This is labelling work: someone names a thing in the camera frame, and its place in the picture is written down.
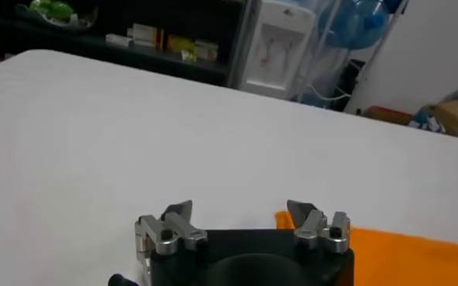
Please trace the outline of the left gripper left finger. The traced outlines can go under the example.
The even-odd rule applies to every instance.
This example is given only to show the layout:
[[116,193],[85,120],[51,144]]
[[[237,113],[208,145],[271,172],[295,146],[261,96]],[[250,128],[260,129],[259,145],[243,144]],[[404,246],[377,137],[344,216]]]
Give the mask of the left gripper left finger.
[[206,230],[191,224],[193,201],[169,205],[160,218],[142,215],[135,222],[135,248],[138,261],[147,261],[153,252],[162,256],[177,253],[179,245],[198,251],[208,241]]

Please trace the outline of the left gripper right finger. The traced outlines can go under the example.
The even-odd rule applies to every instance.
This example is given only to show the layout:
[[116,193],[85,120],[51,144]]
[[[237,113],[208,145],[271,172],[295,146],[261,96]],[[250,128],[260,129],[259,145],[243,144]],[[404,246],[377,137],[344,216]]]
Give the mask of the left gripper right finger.
[[350,218],[336,211],[331,223],[314,204],[287,200],[295,225],[294,239],[306,250],[323,248],[329,253],[346,253],[350,248]]

